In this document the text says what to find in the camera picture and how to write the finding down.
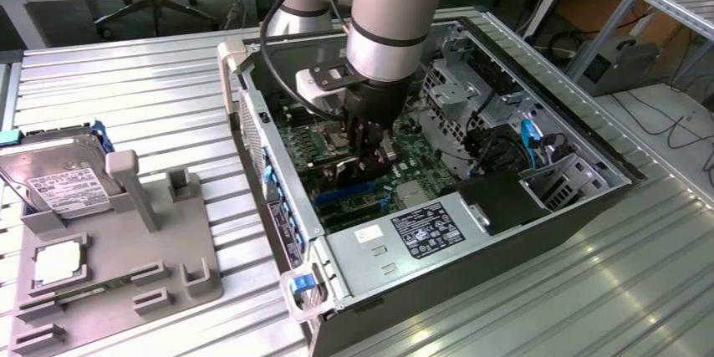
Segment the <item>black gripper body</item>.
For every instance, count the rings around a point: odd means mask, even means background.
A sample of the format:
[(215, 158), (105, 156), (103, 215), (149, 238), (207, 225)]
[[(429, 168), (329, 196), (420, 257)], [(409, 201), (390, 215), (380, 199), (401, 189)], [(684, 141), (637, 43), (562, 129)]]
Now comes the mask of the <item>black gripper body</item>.
[(360, 125), (377, 125), (384, 130), (393, 128), (410, 91), (413, 76), (384, 82), (368, 80), (352, 86), (345, 94), (345, 123), (352, 130)]

